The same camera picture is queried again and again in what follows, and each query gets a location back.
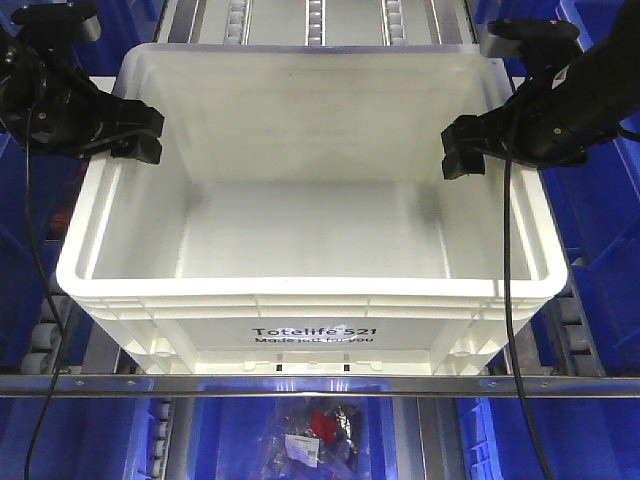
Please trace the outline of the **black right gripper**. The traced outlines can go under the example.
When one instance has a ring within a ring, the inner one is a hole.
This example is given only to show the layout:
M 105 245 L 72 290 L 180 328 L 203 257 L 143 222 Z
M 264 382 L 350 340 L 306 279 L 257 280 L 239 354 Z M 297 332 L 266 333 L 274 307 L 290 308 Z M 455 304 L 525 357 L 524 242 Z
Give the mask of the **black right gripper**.
M 460 115 L 441 133 L 445 180 L 484 175 L 481 154 L 502 154 L 531 168 L 574 167 L 588 159 L 590 98 L 565 80 L 527 78 L 504 104 L 504 122 L 493 114 Z

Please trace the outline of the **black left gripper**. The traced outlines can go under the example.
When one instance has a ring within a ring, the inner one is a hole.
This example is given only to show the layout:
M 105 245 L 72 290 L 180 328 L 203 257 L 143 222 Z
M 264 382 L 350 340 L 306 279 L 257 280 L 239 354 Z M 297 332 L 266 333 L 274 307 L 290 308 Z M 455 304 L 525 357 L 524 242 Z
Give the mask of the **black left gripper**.
M 164 116 L 141 100 L 107 95 L 73 63 L 86 39 L 78 26 L 27 25 L 1 31 L 1 131 L 37 154 L 83 156 L 107 137 L 124 138 L 114 158 L 159 164 Z

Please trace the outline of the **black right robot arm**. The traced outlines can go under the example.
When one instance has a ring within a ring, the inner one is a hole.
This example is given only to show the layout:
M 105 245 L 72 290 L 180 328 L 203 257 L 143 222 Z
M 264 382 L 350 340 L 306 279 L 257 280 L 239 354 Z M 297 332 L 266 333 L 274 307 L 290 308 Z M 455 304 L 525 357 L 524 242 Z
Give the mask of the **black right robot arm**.
M 454 180 L 484 174 L 487 156 L 535 169 L 575 167 L 588 149 L 618 136 L 639 110 L 639 4 L 622 3 L 610 32 L 588 50 L 564 20 L 503 18 L 487 29 L 493 58 L 517 58 L 524 82 L 482 115 L 461 115 L 441 134 L 442 173 Z

